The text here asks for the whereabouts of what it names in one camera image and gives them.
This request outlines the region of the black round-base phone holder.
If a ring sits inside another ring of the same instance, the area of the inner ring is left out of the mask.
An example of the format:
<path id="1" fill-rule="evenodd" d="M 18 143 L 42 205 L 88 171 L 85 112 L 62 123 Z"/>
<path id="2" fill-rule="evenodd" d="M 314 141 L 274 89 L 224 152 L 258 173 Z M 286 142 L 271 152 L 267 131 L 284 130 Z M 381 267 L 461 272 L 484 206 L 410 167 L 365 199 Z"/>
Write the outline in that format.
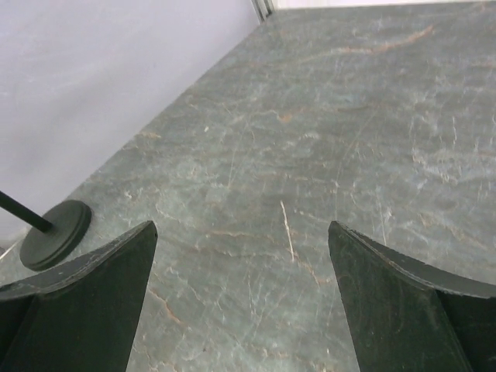
<path id="1" fill-rule="evenodd" d="M 62 201 L 38 215 L 1 193 L 1 208 L 31 226 L 19 258 L 24 267 L 33 271 L 49 269 L 66 258 L 82 241 L 92 218 L 91 208 L 78 200 Z"/>

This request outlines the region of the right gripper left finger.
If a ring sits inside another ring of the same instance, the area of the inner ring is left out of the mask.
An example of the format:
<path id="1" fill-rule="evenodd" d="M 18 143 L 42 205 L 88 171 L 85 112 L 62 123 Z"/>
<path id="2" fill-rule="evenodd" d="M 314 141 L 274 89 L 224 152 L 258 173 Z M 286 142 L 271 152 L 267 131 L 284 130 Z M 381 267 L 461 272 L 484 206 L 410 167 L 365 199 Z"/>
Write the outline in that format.
<path id="1" fill-rule="evenodd" d="M 143 222 L 1 288 L 3 371 L 124 371 L 157 246 Z"/>

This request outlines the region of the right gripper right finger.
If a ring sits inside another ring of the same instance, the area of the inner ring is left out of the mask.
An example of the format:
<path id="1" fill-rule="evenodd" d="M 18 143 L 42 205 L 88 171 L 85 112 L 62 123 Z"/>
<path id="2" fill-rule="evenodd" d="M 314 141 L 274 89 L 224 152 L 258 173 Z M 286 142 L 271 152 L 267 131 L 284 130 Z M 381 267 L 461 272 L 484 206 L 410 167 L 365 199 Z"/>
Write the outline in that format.
<path id="1" fill-rule="evenodd" d="M 493 371 L 495 286 L 333 221 L 329 254 L 362 371 Z"/>

